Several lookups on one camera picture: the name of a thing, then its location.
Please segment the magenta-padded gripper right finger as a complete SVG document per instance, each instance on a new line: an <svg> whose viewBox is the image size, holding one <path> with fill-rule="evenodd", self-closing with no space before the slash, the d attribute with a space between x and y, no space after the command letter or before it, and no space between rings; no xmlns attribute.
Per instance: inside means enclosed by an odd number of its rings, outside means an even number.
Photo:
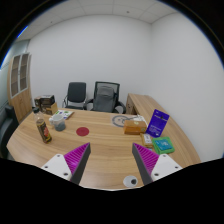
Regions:
<svg viewBox="0 0 224 224"><path fill-rule="evenodd" d="M132 145L132 154L134 155L144 185L182 169L168 154L158 155L137 143Z"/></svg>

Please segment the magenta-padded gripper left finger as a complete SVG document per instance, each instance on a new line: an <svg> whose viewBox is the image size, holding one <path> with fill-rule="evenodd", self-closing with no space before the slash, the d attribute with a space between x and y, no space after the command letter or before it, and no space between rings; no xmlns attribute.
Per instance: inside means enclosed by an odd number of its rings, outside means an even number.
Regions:
<svg viewBox="0 0 224 224"><path fill-rule="evenodd" d="M78 185L90 153L90 144L86 143L65 155L56 154L42 166L42 169Z"/></svg>

